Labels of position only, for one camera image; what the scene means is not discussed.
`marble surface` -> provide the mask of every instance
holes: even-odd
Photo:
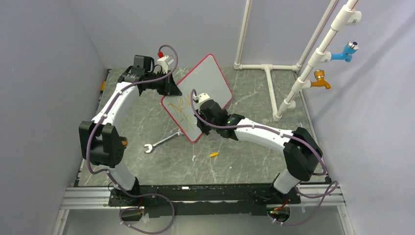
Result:
[[[177,69],[173,74],[174,80],[179,81],[189,70]],[[110,70],[99,109],[110,98],[123,71]],[[233,68],[222,68],[222,71],[233,92],[233,99],[226,107],[229,113],[241,114],[272,127],[295,130],[301,126],[311,132],[299,95],[294,98],[295,109],[285,112],[279,122],[272,121],[264,71]],[[271,75],[279,105],[288,95],[295,81],[294,75],[287,70],[274,70]],[[252,142],[224,139],[213,131],[208,136],[202,135],[196,143],[184,136],[176,137],[145,154],[145,144],[156,143],[178,130],[160,105],[160,100],[161,95],[156,91],[144,91],[117,129],[128,139],[123,160],[141,184],[270,183],[286,168],[282,153]],[[210,158],[213,152],[219,152],[219,155]],[[311,181],[323,181],[323,177],[313,176]],[[109,182],[106,174],[91,175],[84,164],[79,186],[103,186]]]

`silver wrench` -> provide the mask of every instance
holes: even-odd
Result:
[[[164,144],[164,143],[166,143],[167,141],[169,141],[169,140],[171,140],[171,139],[173,139],[173,138],[175,138],[175,137],[177,137],[177,136],[182,136],[183,135],[183,132],[181,131],[181,130],[178,130],[178,132],[176,132],[176,133],[174,133],[173,135],[170,135],[170,136],[168,136],[168,137],[166,137],[166,138],[164,138],[164,139],[162,139],[161,141],[159,141],[159,142],[157,142],[157,143],[154,143],[154,144],[145,144],[144,145],[144,148],[148,148],[148,150],[146,150],[146,151],[144,151],[144,153],[151,153],[151,152],[153,152],[153,150],[157,147],[157,146],[159,146],[159,145],[162,145],[162,144]]]

